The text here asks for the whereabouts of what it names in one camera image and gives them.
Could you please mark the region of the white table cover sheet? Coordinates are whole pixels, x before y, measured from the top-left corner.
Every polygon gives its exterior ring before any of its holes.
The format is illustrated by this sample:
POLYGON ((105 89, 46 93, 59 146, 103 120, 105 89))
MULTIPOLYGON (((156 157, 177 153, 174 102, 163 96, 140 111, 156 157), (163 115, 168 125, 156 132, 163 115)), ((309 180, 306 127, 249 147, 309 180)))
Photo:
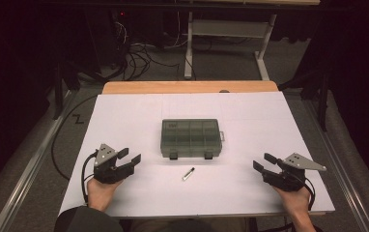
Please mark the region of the white table cover sheet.
POLYGON ((282 213, 272 187, 253 161, 264 153, 285 159, 310 155, 280 92, 100 95, 61 208, 83 204, 80 177, 100 144, 141 155, 133 175, 118 187, 107 212, 117 218, 264 216, 282 213), (224 134, 211 160, 170 160, 160 152, 163 119, 214 118, 224 134), (192 167, 186 181, 183 175, 192 167))

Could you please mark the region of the white frame desk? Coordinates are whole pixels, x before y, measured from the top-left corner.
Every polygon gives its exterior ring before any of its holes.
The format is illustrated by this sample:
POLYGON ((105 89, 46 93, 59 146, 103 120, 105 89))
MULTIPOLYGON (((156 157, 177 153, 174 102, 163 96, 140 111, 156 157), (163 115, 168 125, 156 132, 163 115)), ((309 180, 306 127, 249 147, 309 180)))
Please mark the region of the white frame desk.
MULTIPOLYGON (((231 7, 313 7, 319 6, 321 0, 188 0, 190 4, 223 4, 226 9, 231 7)), ((267 21, 235 21, 230 19, 195 19, 193 12, 188 13, 187 45, 184 58, 184 78, 195 76, 193 68, 193 37, 213 36, 260 39, 261 47, 253 53, 259 75, 262 80, 269 80, 264 56, 274 28, 277 13, 270 13, 267 21)))

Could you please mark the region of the dark equipment with red light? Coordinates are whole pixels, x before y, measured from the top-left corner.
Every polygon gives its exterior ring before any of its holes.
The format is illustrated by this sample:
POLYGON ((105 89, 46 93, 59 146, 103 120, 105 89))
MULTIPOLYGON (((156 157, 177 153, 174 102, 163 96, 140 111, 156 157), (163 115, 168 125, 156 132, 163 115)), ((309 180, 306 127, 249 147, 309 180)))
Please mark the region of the dark equipment with red light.
POLYGON ((124 24, 125 13, 120 11, 109 11, 111 35, 115 51, 113 52, 114 61, 117 66, 122 66, 126 60, 129 50, 129 34, 124 24))

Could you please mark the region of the grey plastic compartment box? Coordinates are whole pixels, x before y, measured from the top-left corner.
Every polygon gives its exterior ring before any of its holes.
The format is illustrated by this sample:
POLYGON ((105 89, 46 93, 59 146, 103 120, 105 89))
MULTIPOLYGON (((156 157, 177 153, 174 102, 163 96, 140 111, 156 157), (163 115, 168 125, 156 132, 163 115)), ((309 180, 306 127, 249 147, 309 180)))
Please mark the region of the grey plastic compartment box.
POLYGON ((160 151, 164 158, 203 158, 212 160, 222 151, 216 119, 163 119, 160 151))

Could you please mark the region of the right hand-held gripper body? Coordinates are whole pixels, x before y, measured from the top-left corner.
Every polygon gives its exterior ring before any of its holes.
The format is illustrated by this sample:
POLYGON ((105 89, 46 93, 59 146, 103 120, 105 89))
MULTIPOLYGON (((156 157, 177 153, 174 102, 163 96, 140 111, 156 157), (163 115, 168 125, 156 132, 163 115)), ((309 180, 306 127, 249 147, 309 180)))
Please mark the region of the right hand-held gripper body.
POLYGON ((273 187, 285 191, 298 191, 305 185, 305 171, 317 170, 326 171, 324 165, 308 159, 298 153, 292 153, 283 160, 280 173, 275 173, 264 169, 262 172, 263 181, 273 187))

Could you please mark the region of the aluminium floor rail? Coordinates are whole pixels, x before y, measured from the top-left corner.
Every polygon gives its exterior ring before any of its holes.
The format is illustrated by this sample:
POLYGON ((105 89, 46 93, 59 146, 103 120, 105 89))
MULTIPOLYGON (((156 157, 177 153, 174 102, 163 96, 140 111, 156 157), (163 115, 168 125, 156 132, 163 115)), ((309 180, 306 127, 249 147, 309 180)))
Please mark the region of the aluminium floor rail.
POLYGON ((352 214, 355 217, 358 228, 361 232, 369 232, 369 216, 365 211, 355 186, 350 180, 350 175, 345 170, 343 162, 340 160, 338 153, 333 147, 332 140, 328 136, 327 132, 321 128, 318 122, 316 107, 313 105, 312 101, 304 101, 303 105, 306 111, 309 113, 318 134, 322 138, 323 144, 326 147, 326 156, 329 159, 330 168, 334 172, 336 180, 346 198, 347 204, 349 205, 352 214))
POLYGON ((0 232, 8 232, 47 157, 47 149, 63 123, 76 91, 61 92, 63 107, 52 104, 31 129, 0 174, 0 232))

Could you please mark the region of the person's right hand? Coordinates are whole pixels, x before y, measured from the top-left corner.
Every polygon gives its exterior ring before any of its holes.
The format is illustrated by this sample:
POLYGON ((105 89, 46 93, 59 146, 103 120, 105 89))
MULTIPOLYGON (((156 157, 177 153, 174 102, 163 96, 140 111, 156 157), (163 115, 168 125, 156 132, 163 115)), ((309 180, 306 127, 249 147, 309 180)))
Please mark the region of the person's right hand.
POLYGON ((306 188, 301 188, 298 191, 285 191, 280 188, 273 189, 279 194, 284 209, 293 220, 309 217, 310 193, 306 188))

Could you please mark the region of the black metal stand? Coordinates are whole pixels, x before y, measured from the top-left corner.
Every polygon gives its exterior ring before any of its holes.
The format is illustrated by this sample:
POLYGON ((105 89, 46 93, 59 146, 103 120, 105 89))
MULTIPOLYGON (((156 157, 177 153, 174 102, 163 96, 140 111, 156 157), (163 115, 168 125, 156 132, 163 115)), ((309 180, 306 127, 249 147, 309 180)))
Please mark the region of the black metal stand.
POLYGON ((63 85, 66 85, 71 91, 77 91, 80 89, 77 71, 73 62, 58 63, 54 69, 54 120, 59 118, 64 108, 63 85))
POLYGON ((289 88, 300 88, 303 100, 318 100, 317 120, 323 131, 326 131, 326 109, 328 92, 328 75, 321 70, 296 75, 277 86, 279 91, 289 88))

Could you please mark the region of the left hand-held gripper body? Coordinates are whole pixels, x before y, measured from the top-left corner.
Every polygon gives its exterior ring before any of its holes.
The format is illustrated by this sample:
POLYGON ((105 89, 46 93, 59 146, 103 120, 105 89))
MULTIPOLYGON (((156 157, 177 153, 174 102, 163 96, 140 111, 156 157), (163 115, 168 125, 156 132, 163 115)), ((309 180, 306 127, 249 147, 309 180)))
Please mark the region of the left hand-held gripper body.
POLYGON ((104 184, 114 184, 132 174, 125 165, 117 166, 118 152, 106 144, 101 144, 94 162, 94 178, 104 184))

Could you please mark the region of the wooden table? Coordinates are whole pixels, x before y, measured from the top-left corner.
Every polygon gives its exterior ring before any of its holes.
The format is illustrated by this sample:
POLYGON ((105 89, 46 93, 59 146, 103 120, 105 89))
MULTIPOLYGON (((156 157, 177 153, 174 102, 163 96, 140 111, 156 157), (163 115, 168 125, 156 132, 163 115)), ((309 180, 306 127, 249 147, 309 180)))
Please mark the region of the wooden table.
POLYGON ((104 85, 104 94, 192 94, 277 92, 273 81, 112 81, 104 85))

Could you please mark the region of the person's left hand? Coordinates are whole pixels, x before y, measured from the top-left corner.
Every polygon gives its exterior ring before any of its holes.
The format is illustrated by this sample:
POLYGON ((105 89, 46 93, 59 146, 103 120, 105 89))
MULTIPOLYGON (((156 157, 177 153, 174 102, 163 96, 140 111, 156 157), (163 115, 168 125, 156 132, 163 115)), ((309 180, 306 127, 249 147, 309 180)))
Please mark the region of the person's left hand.
POLYGON ((114 184, 104 184, 95 178, 87 183, 88 206, 92 209, 105 212, 113 200, 116 188, 122 181, 114 184))

